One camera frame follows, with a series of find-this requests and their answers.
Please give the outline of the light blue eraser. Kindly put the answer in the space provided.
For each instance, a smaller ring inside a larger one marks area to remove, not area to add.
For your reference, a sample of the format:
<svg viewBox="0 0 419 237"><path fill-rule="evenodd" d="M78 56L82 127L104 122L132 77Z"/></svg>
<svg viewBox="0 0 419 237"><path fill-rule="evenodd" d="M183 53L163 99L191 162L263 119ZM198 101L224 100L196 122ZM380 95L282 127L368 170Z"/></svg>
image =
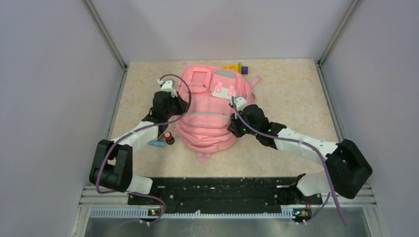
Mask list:
<svg viewBox="0 0 419 237"><path fill-rule="evenodd" d="M155 147L164 147L166 145L165 142L158 141L158 140L150 141L147 144L150 145L150 146L155 146Z"/></svg>

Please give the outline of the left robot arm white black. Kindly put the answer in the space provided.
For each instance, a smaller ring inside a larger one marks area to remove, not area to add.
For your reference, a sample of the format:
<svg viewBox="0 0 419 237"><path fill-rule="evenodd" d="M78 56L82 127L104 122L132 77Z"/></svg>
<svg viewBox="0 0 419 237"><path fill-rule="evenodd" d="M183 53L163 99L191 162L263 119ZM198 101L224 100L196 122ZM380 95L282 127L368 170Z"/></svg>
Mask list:
<svg viewBox="0 0 419 237"><path fill-rule="evenodd" d="M112 192L139 193L146 204L158 199L158 190L153 180L133 173L133 155L143 146L163 135L171 118L180 120L188 112L192 102L189 95L183 100L180 95L156 92L148 114L141 122L115 141L103 139L96 147L89 180L100 194Z"/></svg>

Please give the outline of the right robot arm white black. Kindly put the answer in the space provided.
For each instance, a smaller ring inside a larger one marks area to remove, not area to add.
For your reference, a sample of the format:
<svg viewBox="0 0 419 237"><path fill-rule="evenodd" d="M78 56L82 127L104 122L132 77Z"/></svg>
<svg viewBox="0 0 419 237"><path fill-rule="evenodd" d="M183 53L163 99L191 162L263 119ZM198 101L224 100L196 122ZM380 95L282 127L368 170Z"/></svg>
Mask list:
<svg viewBox="0 0 419 237"><path fill-rule="evenodd" d="M354 199L373 173L358 146L349 139L328 142L300 134L284 124L269 121L256 104L232 108L228 129L236 137L253 135L266 147L295 153L323 167L319 173L299 175L290 189L290 198L295 203L304 203L309 196L320 193Z"/></svg>

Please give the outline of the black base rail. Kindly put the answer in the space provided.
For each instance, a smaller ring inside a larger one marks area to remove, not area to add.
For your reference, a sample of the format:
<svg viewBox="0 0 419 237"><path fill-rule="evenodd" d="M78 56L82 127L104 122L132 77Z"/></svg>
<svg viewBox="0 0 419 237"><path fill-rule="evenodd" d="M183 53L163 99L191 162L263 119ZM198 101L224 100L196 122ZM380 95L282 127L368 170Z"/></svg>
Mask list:
<svg viewBox="0 0 419 237"><path fill-rule="evenodd" d="M150 195L166 204L166 214L281 213L286 206L321 205L320 194L305 197L295 177L155 177Z"/></svg>

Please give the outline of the red perfect stamp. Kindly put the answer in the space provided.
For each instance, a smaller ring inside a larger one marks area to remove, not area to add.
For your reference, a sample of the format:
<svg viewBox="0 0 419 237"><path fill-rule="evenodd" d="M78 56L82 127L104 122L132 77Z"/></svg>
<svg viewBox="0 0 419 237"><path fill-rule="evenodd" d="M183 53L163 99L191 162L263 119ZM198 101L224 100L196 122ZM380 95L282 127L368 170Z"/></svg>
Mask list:
<svg viewBox="0 0 419 237"><path fill-rule="evenodd" d="M173 145L175 143L175 138L173 137L171 132L165 132L164 139L168 145Z"/></svg>

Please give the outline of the pink student backpack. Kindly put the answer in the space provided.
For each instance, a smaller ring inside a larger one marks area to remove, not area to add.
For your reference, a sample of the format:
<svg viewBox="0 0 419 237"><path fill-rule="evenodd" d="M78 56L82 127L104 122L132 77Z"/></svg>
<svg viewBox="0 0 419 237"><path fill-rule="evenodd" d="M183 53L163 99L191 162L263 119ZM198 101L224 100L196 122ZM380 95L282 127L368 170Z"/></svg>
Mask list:
<svg viewBox="0 0 419 237"><path fill-rule="evenodd" d="M178 83L180 97L192 99L187 114L175 123L181 140L196 153L199 162L206 162L216 152L231 148L237 141L228 131L234 109L232 97L255 102L253 88L260 82L257 76L247 81L235 70L207 65L183 65L183 81Z"/></svg>

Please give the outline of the yellow triangle toy purple cap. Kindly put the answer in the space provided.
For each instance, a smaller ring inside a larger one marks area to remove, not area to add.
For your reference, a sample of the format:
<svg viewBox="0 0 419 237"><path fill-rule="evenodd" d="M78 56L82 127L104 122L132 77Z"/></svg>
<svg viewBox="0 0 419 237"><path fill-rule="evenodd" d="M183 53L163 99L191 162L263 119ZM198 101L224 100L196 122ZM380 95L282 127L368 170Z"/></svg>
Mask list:
<svg viewBox="0 0 419 237"><path fill-rule="evenodd" d="M249 74L249 68L248 66L243 66L241 62L237 63L237 64L231 64L231 65L226 65L226 66L222 66L223 69L227 69L227 70L233 70L236 71L242 75L248 75Z"/></svg>

